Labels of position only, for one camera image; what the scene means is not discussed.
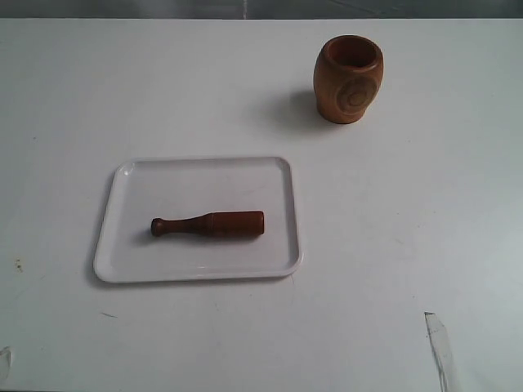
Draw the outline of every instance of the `tray rim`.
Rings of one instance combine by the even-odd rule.
[[[252,273],[211,273],[211,274],[185,274],[182,278],[158,278],[158,279],[146,279],[146,280],[120,280],[115,279],[106,269],[101,268],[104,265],[109,265],[110,260],[107,260],[104,264],[101,260],[109,259],[109,253],[105,250],[107,245],[107,235],[105,234],[110,225],[113,222],[107,220],[107,216],[111,207],[116,203],[115,190],[119,181],[122,180],[123,171],[129,166],[135,163],[147,163],[147,162],[182,162],[182,161],[212,161],[212,160],[249,160],[249,159],[275,159],[281,161],[286,165],[290,174],[290,181],[292,187],[293,207],[294,207],[294,220],[296,222],[296,243],[297,243],[297,258],[293,264],[287,269],[279,269],[274,272],[260,271]],[[96,244],[95,255],[93,257],[93,269],[98,279],[106,283],[118,283],[118,284],[133,284],[133,283],[161,283],[161,282],[190,282],[190,281],[206,281],[206,280],[249,280],[249,279],[277,279],[284,278],[294,273],[297,268],[302,264],[304,258],[302,234],[300,230],[300,213],[298,210],[301,208],[298,206],[298,200],[296,197],[296,176],[293,167],[286,158],[279,155],[226,155],[226,156],[188,156],[188,157],[154,157],[154,158],[131,158],[120,164],[113,174],[113,180],[111,182],[110,193],[105,206],[104,216],[101,223],[100,233],[98,235],[98,241]]]

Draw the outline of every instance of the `white plastic tray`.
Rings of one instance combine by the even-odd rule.
[[[155,217],[262,210],[255,239],[150,234]],[[135,159],[115,173],[94,259],[106,282],[291,274],[302,258],[291,169],[282,158]]]

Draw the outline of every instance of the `gray background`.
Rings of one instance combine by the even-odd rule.
[[[0,0],[0,17],[517,18],[523,0]]]

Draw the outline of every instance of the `white tabletop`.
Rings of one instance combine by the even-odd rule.
[[[344,33],[382,48],[385,77],[341,127],[311,78]],[[522,37],[522,20],[1,20],[0,388],[436,392],[433,311],[463,390],[521,390]],[[297,181],[293,278],[95,278],[120,163],[263,154]]]

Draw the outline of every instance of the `wooden pestle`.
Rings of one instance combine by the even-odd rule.
[[[208,237],[257,237],[265,232],[262,211],[211,212],[190,219],[154,218],[150,232],[155,237],[170,233],[192,233]]]

